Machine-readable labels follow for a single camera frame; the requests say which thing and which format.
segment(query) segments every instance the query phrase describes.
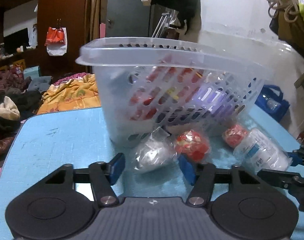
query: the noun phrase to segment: pink sticky note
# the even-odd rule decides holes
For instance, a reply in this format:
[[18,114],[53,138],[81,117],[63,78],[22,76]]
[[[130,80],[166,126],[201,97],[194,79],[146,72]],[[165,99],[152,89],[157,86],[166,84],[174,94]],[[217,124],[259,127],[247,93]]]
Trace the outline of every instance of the pink sticky note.
[[105,23],[100,24],[100,38],[105,38]]

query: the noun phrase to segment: teal box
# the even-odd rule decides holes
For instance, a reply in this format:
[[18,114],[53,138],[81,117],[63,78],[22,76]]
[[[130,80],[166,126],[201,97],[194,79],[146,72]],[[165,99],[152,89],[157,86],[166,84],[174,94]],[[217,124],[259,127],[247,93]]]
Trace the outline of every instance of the teal box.
[[31,79],[33,80],[34,78],[38,78],[41,76],[41,71],[39,66],[29,67],[23,71],[23,75],[24,79],[27,77],[31,77]]

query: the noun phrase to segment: black monitor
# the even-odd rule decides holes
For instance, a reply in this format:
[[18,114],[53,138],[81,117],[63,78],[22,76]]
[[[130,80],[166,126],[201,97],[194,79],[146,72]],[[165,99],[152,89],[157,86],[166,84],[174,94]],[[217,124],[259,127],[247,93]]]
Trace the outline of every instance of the black monitor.
[[4,48],[8,54],[15,54],[16,49],[29,46],[29,34],[27,28],[4,37]]

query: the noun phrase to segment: blue bag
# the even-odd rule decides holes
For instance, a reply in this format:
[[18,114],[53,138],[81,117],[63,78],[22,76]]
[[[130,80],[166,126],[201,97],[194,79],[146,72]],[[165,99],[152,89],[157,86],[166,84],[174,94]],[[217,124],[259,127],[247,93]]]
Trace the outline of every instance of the blue bag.
[[281,121],[290,107],[289,102],[283,99],[280,87],[275,85],[264,85],[255,104],[277,122]]

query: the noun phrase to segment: circular pad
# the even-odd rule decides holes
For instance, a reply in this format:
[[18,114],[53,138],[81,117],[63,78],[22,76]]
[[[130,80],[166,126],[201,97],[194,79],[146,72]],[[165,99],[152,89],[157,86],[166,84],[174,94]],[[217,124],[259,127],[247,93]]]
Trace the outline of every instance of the circular pad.
[[227,192],[213,202],[211,213],[229,234],[249,240],[290,237],[299,219],[294,203],[278,192]]
[[76,191],[25,193],[6,208],[6,222],[14,237],[52,240],[81,231],[94,215],[92,202]]

